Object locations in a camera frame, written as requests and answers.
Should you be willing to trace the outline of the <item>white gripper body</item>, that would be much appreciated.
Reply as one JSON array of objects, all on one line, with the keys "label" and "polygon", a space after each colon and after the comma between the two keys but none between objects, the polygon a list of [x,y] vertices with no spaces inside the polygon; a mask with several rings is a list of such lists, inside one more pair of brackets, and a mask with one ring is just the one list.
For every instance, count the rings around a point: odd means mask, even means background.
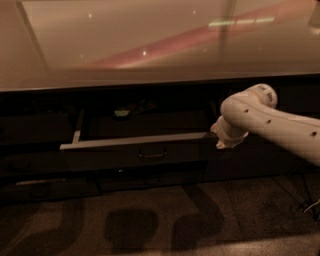
[{"label": "white gripper body", "polygon": [[211,126],[210,132],[216,135],[218,141],[227,142],[230,145],[229,148],[241,144],[249,134],[248,131],[231,125],[223,116],[220,116]]}]

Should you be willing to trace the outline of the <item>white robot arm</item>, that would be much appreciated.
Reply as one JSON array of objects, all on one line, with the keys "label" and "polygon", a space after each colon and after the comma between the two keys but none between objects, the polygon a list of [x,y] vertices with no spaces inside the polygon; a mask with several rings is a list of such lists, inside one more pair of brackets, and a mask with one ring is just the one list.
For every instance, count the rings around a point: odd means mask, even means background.
[{"label": "white robot arm", "polygon": [[249,133],[320,166],[320,120],[276,109],[278,97],[267,84],[257,84],[226,98],[211,126],[218,149],[234,148]]}]

